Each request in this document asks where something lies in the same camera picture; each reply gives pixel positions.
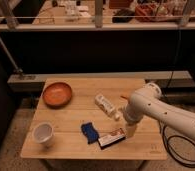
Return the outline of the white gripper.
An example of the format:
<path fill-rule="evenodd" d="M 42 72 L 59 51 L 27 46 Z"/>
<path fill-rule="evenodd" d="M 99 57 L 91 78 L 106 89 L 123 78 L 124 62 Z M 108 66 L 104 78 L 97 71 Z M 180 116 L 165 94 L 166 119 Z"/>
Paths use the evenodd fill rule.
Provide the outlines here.
<path fill-rule="evenodd" d="M 126 137 L 130 138 L 134 136 L 137 129 L 137 123 L 143 119 L 143 114 L 136 110 L 132 105 L 127 104 L 120 108 L 120 112 L 123 114 L 123 118 L 128 125 L 125 126 Z"/>

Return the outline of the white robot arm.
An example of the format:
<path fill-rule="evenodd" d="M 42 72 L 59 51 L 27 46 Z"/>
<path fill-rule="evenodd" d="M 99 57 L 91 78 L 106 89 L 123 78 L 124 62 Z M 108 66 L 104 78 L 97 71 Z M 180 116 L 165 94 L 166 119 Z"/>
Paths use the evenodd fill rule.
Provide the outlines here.
<path fill-rule="evenodd" d="M 155 83 L 135 90 L 122 110 L 125 121 L 134 125 L 146 115 L 195 141 L 195 113 L 162 102 L 161 95 L 162 91 Z"/>

